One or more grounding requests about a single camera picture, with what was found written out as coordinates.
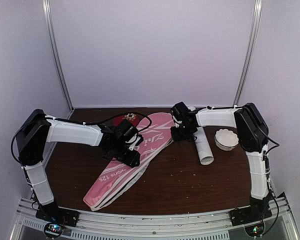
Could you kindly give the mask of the pink racket bag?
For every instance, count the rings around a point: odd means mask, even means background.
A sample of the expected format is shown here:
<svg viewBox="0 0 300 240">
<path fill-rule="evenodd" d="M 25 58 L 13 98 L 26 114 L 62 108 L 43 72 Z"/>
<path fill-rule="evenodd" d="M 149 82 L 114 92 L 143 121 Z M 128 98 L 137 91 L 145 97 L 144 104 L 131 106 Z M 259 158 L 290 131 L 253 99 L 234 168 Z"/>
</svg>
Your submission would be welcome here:
<svg viewBox="0 0 300 240">
<path fill-rule="evenodd" d="M 92 210 L 107 207 L 126 192 L 144 174 L 150 162 L 173 140 L 171 127 L 175 125 L 171 114 L 156 112 L 139 121 L 142 142 L 132 152 L 131 159 L 124 164 L 113 159 L 97 177 L 87 191 L 83 202 Z"/>
</svg>

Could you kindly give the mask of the white shuttlecock tube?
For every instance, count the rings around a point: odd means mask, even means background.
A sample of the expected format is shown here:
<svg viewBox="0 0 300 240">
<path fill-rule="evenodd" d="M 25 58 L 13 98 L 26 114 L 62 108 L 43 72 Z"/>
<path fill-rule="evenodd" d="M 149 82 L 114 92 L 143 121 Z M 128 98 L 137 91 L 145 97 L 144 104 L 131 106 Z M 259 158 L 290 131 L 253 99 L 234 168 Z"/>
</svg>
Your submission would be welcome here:
<svg viewBox="0 0 300 240">
<path fill-rule="evenodd" d="M 202 126 L 197 128 L 197 131 L 193 134 L 193 138 L 200 164 L 204 166 L 210 165 L 214 161 L 214 156 Z"/>
</svg>

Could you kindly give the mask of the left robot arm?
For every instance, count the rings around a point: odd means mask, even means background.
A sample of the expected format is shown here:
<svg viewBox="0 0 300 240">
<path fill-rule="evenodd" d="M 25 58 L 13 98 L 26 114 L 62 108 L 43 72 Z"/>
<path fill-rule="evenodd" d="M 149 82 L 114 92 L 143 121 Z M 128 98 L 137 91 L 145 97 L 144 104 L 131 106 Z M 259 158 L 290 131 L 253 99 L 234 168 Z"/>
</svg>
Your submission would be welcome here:
<svg viewBox="0 0 300 240">
<path fill-rule="evenodd" d="M 126 119 L 117 126 L 107 126 L 104 121 L 71 121 L 35 109 L 12 137 L 10 151 L 25 172 L 38 203 L 43 206 L 43 215 L 57 222 L 62 218 L 62 211 L 54 205 L 55 197 L 43 165 L 47 143 L 97 147 L 102 149 L 105 159 L 134 168 L 139 166 L 141 157 L 135 147 L 142 141 L 140 131 Z"/>
</svg>

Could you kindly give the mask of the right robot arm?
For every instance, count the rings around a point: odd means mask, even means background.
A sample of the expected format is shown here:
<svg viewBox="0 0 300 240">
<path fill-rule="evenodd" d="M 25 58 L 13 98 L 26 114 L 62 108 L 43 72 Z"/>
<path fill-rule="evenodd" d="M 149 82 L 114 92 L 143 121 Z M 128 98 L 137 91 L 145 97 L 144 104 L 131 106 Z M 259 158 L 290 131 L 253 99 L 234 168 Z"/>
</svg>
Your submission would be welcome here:
<svg viewBox="0 0 300 240">
<path fill-rule="evenodd" d="M 254 103 L 233 107 L 206 106 L 191 110 L 184 102 L 171 109 L 175 126 L 170 129 L 175 141 L 189 140 L 200 127 L 235 128 L 238 143 L 245 151 L 250 171 L 250 201 L 255 203 L 246 210 L 249 220 L 258 220 L 265 212 L 262 203 L 270 197 L 268 180 L 270 176 L 267 160 L 269 128 Z"/>
</svg>

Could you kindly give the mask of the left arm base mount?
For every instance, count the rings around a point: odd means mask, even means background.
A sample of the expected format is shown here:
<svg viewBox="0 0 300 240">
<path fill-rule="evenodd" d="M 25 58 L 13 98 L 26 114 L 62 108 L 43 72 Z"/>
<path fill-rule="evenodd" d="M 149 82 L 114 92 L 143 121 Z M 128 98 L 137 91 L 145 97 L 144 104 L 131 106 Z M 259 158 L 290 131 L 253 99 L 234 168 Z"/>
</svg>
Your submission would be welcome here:
<svg viewBox="0 0 300 240">
<path fill-rule="evenodd" d="M 60 208 L 54 200 L 51 203 L 42 205 L 38 203 L 35 217 L 46 221 L 43 233 L 48 239 L 59 238 L 67 227 L 76 227 L 80 213 L 76 210 Z"/>
</svg>

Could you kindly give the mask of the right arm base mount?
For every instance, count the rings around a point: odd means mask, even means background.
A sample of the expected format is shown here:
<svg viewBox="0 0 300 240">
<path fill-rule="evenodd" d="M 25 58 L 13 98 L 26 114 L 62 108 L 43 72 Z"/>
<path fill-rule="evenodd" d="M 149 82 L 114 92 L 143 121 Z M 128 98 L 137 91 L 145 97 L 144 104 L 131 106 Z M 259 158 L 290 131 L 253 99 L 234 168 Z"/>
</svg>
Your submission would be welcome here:
<svg viewBox="0 0 300 240">
<path fill-rule="evenodd" d="M 250 205 L 234 208 L 229 212 L 232 226 L 244 225 L 245 233 L 252 238 L 260 238 L 266 232 L 265 219 L 272 216 L 270 198 L 250 198 Z"/>
</svg>

